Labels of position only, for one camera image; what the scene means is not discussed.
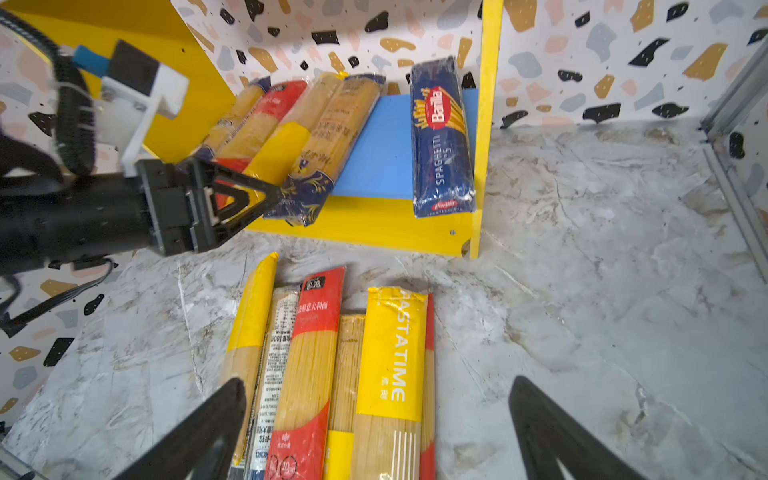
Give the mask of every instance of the terrazzo wall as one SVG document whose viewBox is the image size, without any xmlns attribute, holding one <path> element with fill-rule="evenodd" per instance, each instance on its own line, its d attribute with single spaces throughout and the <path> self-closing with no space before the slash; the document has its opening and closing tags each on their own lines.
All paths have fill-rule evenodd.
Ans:
<svg viewBox="0 0 768 480">
<path fill-rule="evenodd" d="M 51 151 L 51 116 L 55 92 L 49 86 L 50 68 L 10 31 L 0 28 L 0 126 L 10 137 Z M 100 145 L 96 170 L 117 171 L 114 149 Z M 10 426 L 43 386 L 53 367 L 79 334 L 82 319 L 98 309 L 109 287 L 131 259 L 131 253 L 111 257 L 117 264 L 100 285 L 38 317 L 14 333 L 0 325 L 0 427 Z M 11 317 L 40 302 L 104 275 L 106 266 L 74 272 L 70 265 L 60 270 L 45 268 L 22 273 L 17 278 L 22 293 L 11 305 Z M 11 294 L 0 280 L 0 299 Z"/>
<path fill-rule="evenodd" d="M 768 95 L 731 132 L 728 154 L 768 232 Z"/>
<path fill-rule="evenodd" d="M 171 0 L 224 80 L 455 55 L 477 83 L 481 0 Z M 495 126 L 703 117 L 768 34 L 765 0 L 506 0 Z"/>
</svg>

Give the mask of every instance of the pasta package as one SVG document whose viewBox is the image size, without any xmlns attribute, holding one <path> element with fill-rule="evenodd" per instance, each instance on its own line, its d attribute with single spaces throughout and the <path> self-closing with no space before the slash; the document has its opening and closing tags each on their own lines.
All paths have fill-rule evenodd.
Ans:
<svg viewBox="0 0 768 480">
<path fill-rule="evenodd" d="M 216 153 L 216 162 L 242 172 L 259 153 L 267 138 L 306 89 L 306 81 L 292 80 L 274 85 L 259 100 L 243 126 Z"/>
<path fill-rule="evenodd" d="M 413 66 L 411 103 L 413 213 L 475 211 L 475 165 L 453 57 Z"/>
<path fill-rule="evenodd" d="M 283 375 L 288 361 L 293 322 L 299 307 L 298 286 L 276 288 L 272 295 L 270 322 L 261 360 L 259 388 L 253 403 L 250 434 L 248 435 L 248 472 L 246 480 L 263 480 L 266 456 L 270 450 L 272 428 L 277 414 L 277 403 L 283 390 Z"/>
<path fill-rule="evenodd" d="M 221 146 L 234 136 L 243 125 L 256 102 L 270 89 L 270 83 L 270 78 L 265 77 L 254 79 L 246 85 L 235 97 L 235 102 L 230 110 L 210 129 L 210 133 L 203 139 L 203 143 L 193 155 L 201 160 L 213 160 Z"/>
<path fill-rule="evenodd" d="M 365 321 L 365 315 L 341 315 L 339 320 L 323 480 L 348 480 L 352 468 L 353 420 Z"/>
<path fill-rule="evenodd" d="M 294 226 L 315 223 L 384 83 L 384 77 L 372 74 L 344 80 L 296 159 L 283 183 L 283 199 L 269 218 L 285 218 Z"/>
<path fill-rule="evenodd" d="M 435 480 L 435 299 L 427 301 L 427 329 L 424 350 L 424 393 L 422 400 L 422 454 L 419 480 Z"/>
<path fill-rule="evenodd" d="M 330 73 L 312 80 L 243 173 L 269 184 L 282 185 L 341 83 L 339 75 Z M 264 197 L 261 192 L 248 192 L 251 204 Z"/>
<path fill-rule="evenodd" d="M 237 307 L 227 354 L 221 369 L 220 385 L 229 379 L 239 377 L 245 385 L 246 412 L 251 411 L 253 397 L 256 394 L 261 349 L 264 345 L 266 323 L 270 317 L 272 289 L 277 270 L 277 252 L 271 253 L 259 263 L 246 283 L 240 305 Z M 241 466 L 245 458 L 246 437 L 249 422 L 243 422 L 232 457 L 232 467 Z"/>
<path fill-rule="evenodd" d="M 267 457 L 269 479 L 323 477 L 345 272 L 341 266 L 302 283 Z"/>
<path fill-rule="evenodd" d="M 352 480 L 419 477 L 427 296 L 368 290 Z"/>
</svg>

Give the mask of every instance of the marble countertop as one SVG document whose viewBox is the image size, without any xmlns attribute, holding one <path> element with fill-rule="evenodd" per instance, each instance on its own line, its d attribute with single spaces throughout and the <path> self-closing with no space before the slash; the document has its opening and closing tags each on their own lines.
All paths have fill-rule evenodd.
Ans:
<svg viewBox="0 0 768 480">
<path fill-rule="evenodd" d="M 494 131 L 479 260 L 241 233 L 138 252 L 4 445 L 109 478 L 217 387 L 247 275 L 435 293 L 438 477 L 524 478 L 525 375 L 648 478 L 766 478 L 768 291 L 690 124 Z"/>
</svg>

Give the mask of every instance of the red package top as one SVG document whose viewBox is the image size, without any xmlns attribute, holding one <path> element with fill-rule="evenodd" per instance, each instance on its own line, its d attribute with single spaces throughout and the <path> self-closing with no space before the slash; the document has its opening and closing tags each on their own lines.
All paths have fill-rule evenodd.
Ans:
<svg viewBox="0 0 768 480">
<path fill-rule="evenodd" d="M 339 331 L 339 313 L 346 267 L 308 276 L 301 284 L 293 338 L 307 332 Z"/>
<path fill-rule="evenodd" d="M 435 441 L 419 457 L 419 480 L 435 480 Z"/>
<path fill-rule="evenodd" d="M 430 293 L 427 300 L 427 332 L 425 348 L 435 351 L 435 299 Z"/>
<path fill-rule="evenodd" d="M 266 461 L 269 480 L 321 480 L 328 432 L 328 405 L 296 430 L 272 432 Z"/>
<path fill-rule="evenodd" d="M 304 80 L 285 81 L 270 88 L 261 100 L 256 104 L 253 113 L 272 115 L 278 121 L 283 120 L 288 110 L 299 99 L 306 88 Z"/>
</svg>

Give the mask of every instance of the blue mat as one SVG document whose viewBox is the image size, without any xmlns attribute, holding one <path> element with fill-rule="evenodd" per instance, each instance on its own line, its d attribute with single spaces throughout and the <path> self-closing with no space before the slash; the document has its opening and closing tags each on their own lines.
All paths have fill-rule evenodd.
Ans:
<svg viewBox="0 0 768 480">
<path fill-rule="evenodd" d="M 478 123 L 476 88 L 462 91 L 469 143 L 475 154 Z M 411 96 L 381 97 L 333 188 L 337 197 L 413 198 Z"/>
</svg>

